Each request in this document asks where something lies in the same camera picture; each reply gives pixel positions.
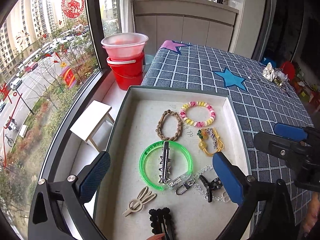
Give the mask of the person's right hand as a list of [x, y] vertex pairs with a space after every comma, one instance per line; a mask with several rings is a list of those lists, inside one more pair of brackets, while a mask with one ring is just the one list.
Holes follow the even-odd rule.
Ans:
[[162, 240], [163, 237], [165, 237], [165, 234], [164, 233], [160, 233], [160, 234], [157, 234], [157, 235], [153, 235], [153, 236], [147, 238], [146, 240]]

